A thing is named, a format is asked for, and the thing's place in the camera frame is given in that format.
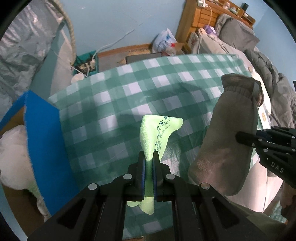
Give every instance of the cardboard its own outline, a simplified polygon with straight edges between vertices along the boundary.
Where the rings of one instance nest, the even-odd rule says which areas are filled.
[[[3,117],[0,135],[19,124],[26,126],[35,179],[47,209],[53,215],[79,192],[65,150],[59,110],[32,91],[27,91]],[[16,195],[7,188],[4,191],[8,201],[10,196]],[[27,197],[20,194],[20,198],[25,200]],[[13,208],[12,211],[20,219],[19,213],[15,213],[19,211]]]
[[[37,199],[29,191],[14,190],[4,185],[2,187],[15,219],[24,233],[29,236],[43,224],[44,220],[38,211]]]

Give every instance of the gray comforter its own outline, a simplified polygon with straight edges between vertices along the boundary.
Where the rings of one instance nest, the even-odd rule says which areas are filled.
[[[263,53],[246,50],[245,55],[261,76],[269,95],[271,125],[295,128],[296,93],[288,79],[277,71],[276,67]]]

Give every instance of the light blue wall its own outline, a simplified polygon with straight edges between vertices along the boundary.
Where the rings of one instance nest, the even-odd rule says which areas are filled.
[[[238,7],[241,7],[243,3],[249,5],[246,13],[250,14],[252,18],[256,20],[254,27],[260,22],[261,18],[269,8],[263,0],[231,0]]]
[[[296,80],[296,43],[282,20],[268,7],[254,32],[260,39],[258,49],[293,86],[293,80]]]
[[[175,35],[185,0],[61,0],[70,16],[77,55],[115,42],[110,49],[150,43],[169,28]]]

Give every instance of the white plush toy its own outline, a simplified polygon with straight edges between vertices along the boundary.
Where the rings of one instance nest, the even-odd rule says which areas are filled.
[[[50,214],[41,196],[28,154],[27,131],[23,125],[7,131],[0,139],[0,180],[15,190],[28,189],[37,198],[37,207],[44,216]]]

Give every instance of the checkered tablecloth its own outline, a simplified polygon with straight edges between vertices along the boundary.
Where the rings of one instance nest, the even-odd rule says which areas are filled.
[[[251,76],[231,55],[161,57],[117,67],[78,81],[49,98],[60,120],[71,168],[80,189],[103,185],[137,162],[143,115],[183,118],[161,160],[188,181],[194,161],[223,92],[221,76]],[[153,215],[127,207],[123,238],[172,226],[170,203],[155,203]]]

